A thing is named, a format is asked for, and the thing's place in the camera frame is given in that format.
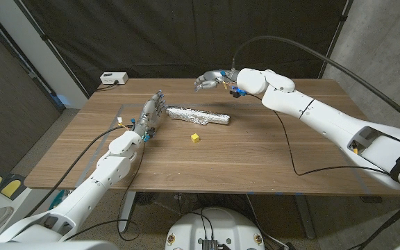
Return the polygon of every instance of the yellow cube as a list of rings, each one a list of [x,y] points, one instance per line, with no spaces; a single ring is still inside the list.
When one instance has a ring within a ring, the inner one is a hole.
[[[193,143],[198,142],[200,137],[197,134],[191,135],[191,140]]]

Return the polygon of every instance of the aluminum foil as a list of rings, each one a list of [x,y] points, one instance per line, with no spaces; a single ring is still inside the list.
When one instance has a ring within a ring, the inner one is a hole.
[[[201,125],[206,125],[208,122],[216,124],[228,124],[229,115],[218,114],[210,111],[193,110],[182,107],[168,107],[166,113],[172,119],[180,119],[187,122],[194,122]]]

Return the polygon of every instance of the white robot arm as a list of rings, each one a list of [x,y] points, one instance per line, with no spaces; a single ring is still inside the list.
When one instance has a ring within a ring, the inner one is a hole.
[[[0,243],[62,242],[77,233],[104,193],[129,173],[135,150],[153,136],[152,126],[165,108],[162,98],[159,91],[146,102],[132,130],[109,144],[95,171],[60,205],[18,221],[0,235]]]
[[[294,82],[272,70],[212,71],[200,76],[195,90],[237,85],[234,91],[265,92],[262,104],[289,114],[336,144],[357,166],[383,170],[391,176],[364,169],[384,185],[400,189],[400,128],[350,117],[295,90]]]

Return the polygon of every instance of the black curtain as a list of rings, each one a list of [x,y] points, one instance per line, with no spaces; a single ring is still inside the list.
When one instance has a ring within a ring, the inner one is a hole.
[[[230,69],[235,49],[257,35],[277,35],[325,54],[345,0],[22,0],[92,94],[103,72],[131,78],[196,78]],[[317,78],[322,62],[287,44],[259,41],[236,68]]]

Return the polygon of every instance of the wooden table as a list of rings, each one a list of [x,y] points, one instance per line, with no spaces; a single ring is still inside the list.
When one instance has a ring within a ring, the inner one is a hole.
[[[50,150],[27,176],[30,188],[51,188],[77,155],[100,133],[115,125],[116,116],[137,118],[159,89],[169,105],[226,113],[229,125],[202,126],[163,115],[154,139],[146,143],[140,170],[131,190],[154,192],[231,192],[315,195],[400,195],[359,169],[335,169],[297,176],[292,169],[282,126],[272,111],[253,97],[233,98],[223,87],[194,93],[193,79],[130,79],[126,85],[96,92]],[[332,80],[297,79],[296,89],[353,117],[366,119],[355,103]],[[299,173],[320,167],[347,165],[339,149],[297,118],[279,114],[290,138]],[[80,159],[60,188],[74,188],[81,174],[94,171],[113,131]],[[192,143],[191,134],[201,141]],[[142,151],[130,174],[113,188],[131,182]]]

